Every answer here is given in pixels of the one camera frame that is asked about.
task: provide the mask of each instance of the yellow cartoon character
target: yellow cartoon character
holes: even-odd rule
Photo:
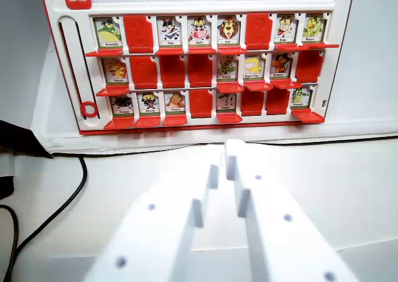
[[[244,69],[248,72],[261,73],[261,60],[258,56],[250,56],[244,59]]]
[[[170,100],[166,104],[166,106],[169,106],[170,108],[183,108],[185,106],[183,101],[184,101],[184,98],[182,97],[181,93],[175,92],[170,97]]]
[[[116,78],[126,78],[127,68],[126,64],[120,62],[120,60],[113,59],[106,64],[106,68],[112,76]]]
[[[118,31],[113,26],[113,21],[111,19],[103,21],[101,25],[103,27],[98,30],[98,36],[100,36],[103,41],[118,42],[122,40],[122,35],[120,34],[120,31]]]

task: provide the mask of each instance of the screw hole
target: screw hole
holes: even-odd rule
[[[333,273],[330,273],[330,272],[325,273],[325,279],[326,279],[327,281],[334,281],[334,280],[336,280],[334,274],[333,274]]]
[[[284,220],[286,222],[291,222],[291,221],[293,221],[293,217],[291,215],[289,215],[289,214],[285,214],[284,215]]]
[[[119,257],[119,258],[116,260],[116,267],[117,267],[117,268],[124,268],[124,266],[126,265],[126,263],[127,263],[127,260],[126,260],[125,257]]]

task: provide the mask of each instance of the white table surface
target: white table surface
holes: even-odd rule
[[[395,281],[398,139],[307,146],[257,144],[252,150],[257,159],[284,152],[283,160],[272,161],[269,178],[285,184],[361,281]],[[54,276],[57,281],[81,281],[92,256],[106,245],[134,199],[164,176],[189,180],[202,171],[195,167],[195,161],[210,160],[222,152],[221,145],[198,145],[156,153],[86,157],[86,187],[26,247],[16,266],[15,281],[50,281]],[[16,157],[16,191],[0,204],[16,210],[21,240],[72,194],[81,173],[75,157]],[[2,269],[6,268],[11,242],[11,218],[0,210]],[[219,189],[210,193],[205,227],[195,234],[192,250],[201,253],[192,257],[192,281],[209,281],[201,270],[204,266],[211,268],[208,275],[215,281],[247,280],[246,247],[244,222],[234,213],[232,183],[222,175]]]

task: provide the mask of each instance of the red plastic flap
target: red plastic flap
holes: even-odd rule
[[[190,47],[188,49],[188,54],[213,54],[216,50],[212,47]]]
[[[148,56],[130,57],[132,80],[136,89],[156,89],[156,63]]]
[[[151,54],[154,51],[152,24],[146,16],[124,16],[124,29],[130,53]]]
[[[303,123],[323,123],[325,118],[311,109],[292,110],[292,115]]]
[[[299,83],[316,83],[321,73],[323,57],[317,50],[308,50],[298,55],[296,78]]]
[[[163,126],[180,126],[187,123],[186,115],[166,115]]]
[[[123,54],[123,49],[98,49],[97,52],[90,52],[86,57],[115,57]]]
[[[306,42],[305,45],[310,49],[329,49],[339,47],[338,44],[325,44],[324,42],[310,43]]]
[[[207,55],[188,56],[188,79],[191,87],[210,87],[213,61]]]
[[[129,91],[129,85],[106,85],[105,89],[98,92],[97,96],[119,96]]]
[[[218,82],[217,89],[220,93],[241,93],[244,90],[244,87],[235,82]]]
[[[104,127],[104,129],[130,128],[133,123],[134,117],[115,117]]]
[[[140,116],[135,128],[153,128],[160,125],[160,116]]]
[[[303,87],[302,84],[293,82],[291,78],[281,78],[280,80],[271,80],[271,85],[278,89],[293,89]]]
[[[274,86],[266,83],[265,80],[261,80],[261,81],[244,81],[243,87],[246,87],[250,91],[269,91]]]
[[[246,23],[246,48],[267,50],[272,34],[272,19],[268,13],[249,13]]]
[[[284,52],[300,52],[302,50],[308,50],[310,47],[307,45],[302,45],[298,47],[297,44],[276,44],[276,50],[283,50]]]
[[[264,108],[264,92],[245,90],[242,93],[242,116],[261,116]]]
[[[240,45],[219,45],[218,52],[221,55],[239,55],[246,53],[247,50],[242,49]]]
[[[185,65],[178,55],[160,56],[160,77],[164,88],[184,88]]]
[[[83,9],[90,9],[91,8],[91,0],[65,0],[69,9],[72,10],[83,10]]]
[[[284,89],[274,88],[267,92],[267,115],[284,115],[289,105],[290,92]]]
[[[213,95],[205,89],[189,91],[189,105],[192,118],[211,117]]]
[[[170,47],[168,49],[160,49],[156,52],[156,55],[165,56],[165,55],[182,55],[184,51],[182,47]]]

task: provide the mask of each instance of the red slot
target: red slot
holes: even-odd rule
[[[245,90],[242,93],[242,116],[261,116],[264,107],[264,92]]]
[[[115,117],[110,121],[104,129],[124,129],[132,127],[134,117]]]
[[[124,16],[124,28],[130,53],[150,54],[154,51],[152,24],[146,16]]]
[[[303,123],[323,123],[325,118],[311,109],[292,110],[292,115]]]
[[[246,48],[267,50],[272,34],[272,19],[268,13],[249,13],[246,23]]]
[[[160,77],[164,88],[184,88],[185,65],[178,55],[160,56]]]
[[[299,83],[316,83],[321,73],[323,57],[317,50],[299,53],[296,78]]]
[[[213,61],[207,55],[189,55],[188,78],[191,87],[210,87]]]
[[[213,95],[208,90],[190,90],[189,105],[192,118],[211,117]]]
[[[284,89],[274,88],[267,92],[267,115],[284,115],[289,105],[290,92]]]
[[[132,80],[136,89],[156,89],[156,63],[148,56],[130,57]]]

